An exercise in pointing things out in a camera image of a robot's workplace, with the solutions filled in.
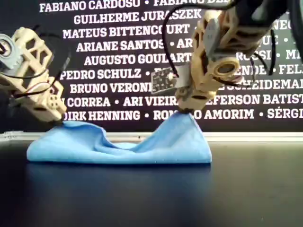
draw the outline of black backdrop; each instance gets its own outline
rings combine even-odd
[[[2,33],[12,35],[16,29],[20,26],[34,27],[36,24],[41,25],[41,31],[53,32],[62,36],[64,42],[55,42],[54,40],[46,39],[49,43],[49,47],[56,50],[55,61],[53,62],[50,72],[56,73],[58,67],[61,66],[66,57],[66,44],[71,47],[72,60],[68,67],[70,74],[60,80],[65,87],[63,97],[65,98],[66,105],[68,106],[69,117],[66,120],[85,120],[94,124],[104,127],[107,131],[153,131],[163,119],[154,119],[157,116],[167,117],[168,111],[176,110],[174,105],[156,105],[150,101],[150,93],[146,90],[147,83],[150,82],[150,76],[146,72],[152,72],[156,68],[168,67],[168,63],[164,63],[163,59],[151,58],[155,54],[163,54],[161,48],[158,49],[141,49],[141,50],[127,50],[125,45],[135,40],[155,40],[153,45],[160,43],[161,35],[145,35],[148,26],[154,26],[154,31],[159,30],[159,26],[162,24],[162,20],[147,20],[143,21],[142,17],[144,12],[158,12],[157,15],[163,14],[166,10],[171,9],[172,4],[177,4],[178,1],[169,0],[123,0],[118,1],[120,4],[134,5],[136,7],[124,7],[113,9],[89,9],[95,4],[90,4],[89,0],[81,2],[81,6],[84,10],[75,11],[55,11],[55,4],[57,1],[22,1],[22,0],[10,0],[5,1],[1,6],[1,27]],[[117,1],[107,0],[100,6],[104,6],[105,2],[109,2],[109,5],[113,6]],[[135,21],[127,22],[111,22],[111,23],[87,23],[81,24],[80,18],[82,15],[96,15],[96,19],[99,19],[99,14],[103,17],[107,17],[108,20],[114,20],[116,17],[114,13],[127,13],[134,12],[129,19],[136,19]],[[188,53],[191,53],[191,47],[186,47],[186,39],[191,37],[191,34],[196,26],[196,22],[199,20],[203,12],[188,10],[186,12],[180,12],[179,19],[173,19],[170,21],[170,25],[173,25],[174,34],[168,35],[168,42],[173,42],[174,45],[170,47],[171,53],[174,56],[188,57]],[[117,27],[132,27],[128,28],[125,32],[125,36],[115,34],[118,30],[122,31],[123,28]],[[80,29],[94,28],[99,31],[105,32],[99,35],[99,37],[92,37],[92,32],[85,30],[85,38],[81,37]],[[258,73],[257,86],[251,90],[233,90],[230,87],[225,87],[224,90],[219,91],[216,103],[208,105],[202,112],[197,112],[197,122],[201,126],[203,131],[301,131],[300,126],[301,118],[303,117],[303,110],[301,108],[302,103],[302,88],[303,78],[301,76],[302,63],[300,57],[297,54],[297,50],[294,41],[291,37],[289,30],[288,16],[283,15],[275,24],[274,29],[276,32],[277,42],[277,63],[276,72],[273,76],[264,75],[264,70],[259,61],[256,61]],[[85,47],[84,43],[98,43],[104,48],[103,42],[117,41],[117,47],[115,49],[112,46],[111,51],[87,51],[80,52],[81,47]],[[259,53],[262,55],[266,63],[270,63],[271,55],[271,43],[269,36],[264,37]],[[113,56],[113,55],[133,55],[135,61],[132,62],[114,62],[114,64],[105,64],[104,62],[98,62],[97,65],[91,65],[93,62],[92,56]],[[249,68],[249,61],[242,60],[242,55],[238,55],[241,60],[242,75],[246,80],[251,80],[251,68]],[[183,60],[179,60],[176,64],[183,64]],[[104,70],[112,69],[131,69],[131,77],[124,79],[113,79],[102,77]],[[79,74],[79,71],[90,71],[94,79],[67,79],[72,75]],[[96,87],[102,84],[101,88],[107,88],[105,92],[99,93],[78,93],[75,88],[81,84],[87,84]],[[129,89],[141,88],[141,92],[129,91]],[[141,97],[138,100],[139,106],[124,106],[127,100],[131,97]],[[84,105],[85,99],[91,98],[99,106],[89,107],[75,107],[74,105]],[[232,99],[236,99],[237,103],[232,104]],[[77,117],[79,111],[85,111],[86,119],[72,118]],[[113,111],[124,111],[133,113],[132,120],[112,120],[109,116]],[[97,121],[92,121],[92,116],[99,117]],[[18,110],[13,117],[1,118],[2,131],[6,130],[23,130],[26,131],[40,131],[47,130],[43,124],[37,122],[32,116],[26,114],[24,110]]]

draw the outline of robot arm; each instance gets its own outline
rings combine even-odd
[[[0,44],[0,89],[37,119],[60,121],[67,109],[61,100],[63,86],[49,76],[53,53],[44,40],[21,27],[11,38],[0,34]]]
[[[152,73],[152,94],[174,95],[179,110],[190,113],[202,110],[223,85],[240,86],[243,77],[234,75],[240,68],[236,53],[254,54],[272,23],[286,12],[286,2],[240,0],[228,10],[206,11],[192,36],[191,62],[176,67],[178,77],[172,68]]]

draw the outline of blue towel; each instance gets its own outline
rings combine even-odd
[[[197,164],[211,163],[212,154],[192,115],[174,113],[139,144],[112,143],[101,127],[67,121],[34,141],[27,158],[85,164]]]

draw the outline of black wall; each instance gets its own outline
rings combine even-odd
[[[128,2],[140,2],[139,0],[124,0]],[[171,9],[172,6],[155,6],[155,3],[160,3],[161,1],[150,0],[148,4],[145,1],[140,2],[140,6],[132,8],[115,8],[115,9],[100,9],[100,10],[89,10],[88,0],[83,3],[86,5],[86,10],[78,11],[63,11],[63,12],[39,12],[40,3],[54,3],[55,1],[27,1],[26,3],[21,0],[10,0],[2,3],[1,9],[1,32],[12,35],[16,29],[20,26],[24,27],[34,27],[36,24],[41,25],[41,32],[53,32],[64,37],[64,30],[71,29],[73,33],[77,29],[86,28],[100,28],[107,32],[111,27],[124,27],[124,26],[148,26],[162,24],[162,20],[155,21],[134,21],[134,22],[116,22],[116,23],[96,23],[96,24],[75,24],[74,17],[77,15],[90,15],[96,14],[108,14],[108,13],[123,13],[123,12],[139,12],[140,17],[143,16],[145,11],[166,11]],[[172,53],[186,53],[191,52],[192,48],[177,48],[177,44],[185,41],[186,38],[190,38],[192,32],[196,26],[196,22],[199,18],[193,19],[176,19],[171,20],[171,25],[183,25],[182,34],[172,34],[167,35],[168,42],[174,42],[175,45],[170,48]],[[301,76],[302,63],[298,55],[293,54],[290,56],[291,52],[296,52],[295,44],[290,34],[289,27],[287,26],[288,16],[283,15],[275,24],[275,33],[277,35],[277,63],[276,72],[273,76],[267,76],[261,73],[257,75],[258,81],[254,89],[251,90],[232,90],[230,87],[225,87],[224,90],[218,93],[218,102],[216,105],[208,105],[200,115],[202,118],[197,119],[199,125],[203,131],[301,131],[300,126],[301,118],[303,117],[303,110],[300,110],[302,103],[302,88],[303,88],[303,78]],[[79,97],[108,97],[111,106],[103,107],[72,107],[70,103],[66,103],[69,112],[86,111],[86,120],[89,121],[90,111],[139,111],[139,120],[102,120],[90,121],[97,125],[104,127],[108,131],[153,131],[163,120],[154,120],[154,111],[165,111],[165,110],[176,110],[175,106],[147,106],[145,97],[150,96],[149,92],[115,92],[111,89],[117,83],[144,83],[150,82],[150,76],[146,75],[146,72],[152,72],[155,68],[165,68],[168,67],[168,63],[147,63],[139,64],[140,54],[160,54],[164,53],[162,49],[142,49],[142,50],[120,50],[121,43],[125,43],[131,40],[160,40],[161,35],[127,35],[127,36],[117,36],[117,35],[106,35],[105,37],[88,37],[88,38],[66,38],[64,42],[55,42],[51,39],[46,39],[49,43],[49,47],[55,49],[55,61],[50,68],[51,73],[54,75],[58,67],[63,64],[66,52],[66,44],[71,47],[72,50],[72,60],[69,65],[68,70],[92,70],[95,73],[95,79],[89,80],[66,80],[62,79],[61,83],[65,87],[65,92],[63,97],[70,100],[75,100]],[[119,50],[111,51],[97,51],[97,52],[76,52],[78,43],[85,42],[104,42],[104,41],[118,41]],[[261,48],[259,49],[260,54],[267,64],[270,64],[271,55],[271,43],[269,37],[263,39]],[[85,65],[86,58],[88,56],[106,56],[106,55],[130,55],[133,54],[136,60],[134,64],[98,64],[98,65]],[[246,67],[249,66],[248,60],[241,61],[241,64]],[[255,61],[257,66],[257,71],[259,71],[261,63]],[[98,79],[98,70],[105,69],[140,69],[140,78],[128,78],[128,79]],[[251,75],[245,75],[246,80],[251,80]],[[72,93],[71,84],[105,84],[108,87],[106,93]],[[264,85],[274,86],[274,89],[266,88]],[[123,106],[125,98],[127,97],[143,97],[143,106]],[[249,101],[256,98],[257,103],[255,104],[239,104],[239,105],[228,105],[227,101],[232,96],[237,96],[237,101],[241,103],[243,99]],[[231,113],[231,111],[238,112],[240,109],[246,109],[246,111],[251,111],[250,115],[246,115],[246,119],[218,119],[214,116],[217,111],[222,111],[225,114]],[[47,130],[48,127],[43,126],[43,124],[37,122],[31,115],[26,114],[24,110],[19,110],[13,117],[2,117],[1,119],[2,131],[7,130],[22,130],[27,131],[41,131]]]

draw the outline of dark table surface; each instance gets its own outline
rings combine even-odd
[[[0,148],[0,227],[300,227],[302,143],[211,143],[211,166],[26,162]]]

